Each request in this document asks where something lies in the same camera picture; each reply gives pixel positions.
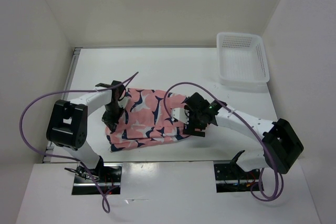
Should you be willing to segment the pink shark print shorts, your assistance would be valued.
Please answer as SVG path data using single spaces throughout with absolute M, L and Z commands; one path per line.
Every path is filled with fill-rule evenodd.
M 163 105 L 165 91 L 128 88 L 129 102 L 114 131 L 105 129 L 111 152 L 173 144 L 189 136 L 184 124 L 174 122 Z

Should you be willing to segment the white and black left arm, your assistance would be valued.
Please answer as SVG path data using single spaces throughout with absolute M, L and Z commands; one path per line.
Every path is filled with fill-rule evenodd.
M 102 122 L 114 132 L 125 111 L 128 98 L 126 87 L 120 81 L 99 83 L 94 92 L 86 93 L 70 101 L 55 102 L 47 127 L 47 140 L 65 149 L 73 158 L 82 161 L 77 174 L 84 174 L 93 182 L 108 175 L 103 158 L 87 142 L 88 117 L 101 107 L 105 108 Z

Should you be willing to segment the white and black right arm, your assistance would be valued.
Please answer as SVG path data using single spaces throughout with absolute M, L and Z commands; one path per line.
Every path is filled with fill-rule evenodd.
M 304 150 L 291 124 L 285 119 L 264 120 L 238 111 L 225 102 L 205 100 L 194 93 L 185 100 L 183 108 L 173 109 L 173 119 L 184 124 L 183 133 L 205 136 L 209 125 L 225 127 L 238 132 L 261 145 L 254 151 L 239 151 L 232 159 L 230 172 L 235 178 L 243 178 L 249 171 L 272 168 L 286 174 Z

